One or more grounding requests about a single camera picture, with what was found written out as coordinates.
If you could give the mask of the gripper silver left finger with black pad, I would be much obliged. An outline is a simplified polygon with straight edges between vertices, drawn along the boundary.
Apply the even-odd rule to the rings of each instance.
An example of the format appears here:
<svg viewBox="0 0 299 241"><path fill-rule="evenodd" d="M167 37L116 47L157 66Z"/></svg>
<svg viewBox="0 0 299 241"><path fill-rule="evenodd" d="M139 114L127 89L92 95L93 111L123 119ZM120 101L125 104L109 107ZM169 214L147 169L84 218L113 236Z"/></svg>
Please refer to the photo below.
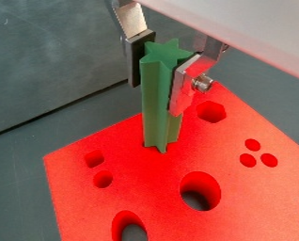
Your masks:
<svg viewBox="0 0 299 241"><path fill-rule="evenodd" d="M136 87L140 84L139 61L144 56L144 43L155 40L156 32L147 27L140 3L133 0L111 0L111 7L121 33L128 83Z"/></svg>

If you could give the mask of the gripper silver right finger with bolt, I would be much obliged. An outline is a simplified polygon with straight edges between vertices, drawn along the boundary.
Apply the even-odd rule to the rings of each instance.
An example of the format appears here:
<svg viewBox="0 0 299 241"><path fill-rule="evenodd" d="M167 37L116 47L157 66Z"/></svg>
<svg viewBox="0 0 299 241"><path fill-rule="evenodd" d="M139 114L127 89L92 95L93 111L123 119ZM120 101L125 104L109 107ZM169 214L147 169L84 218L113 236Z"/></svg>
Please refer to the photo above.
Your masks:
<svg viewBox="0 0 299 241"><path fill-rule="evenodd" d="M177 117L191 106L195 92L205 93L213 79L207 72L216 65L227 45L200 34L195 40L196 53L175 69L169 94L168 112Z"/></svg>

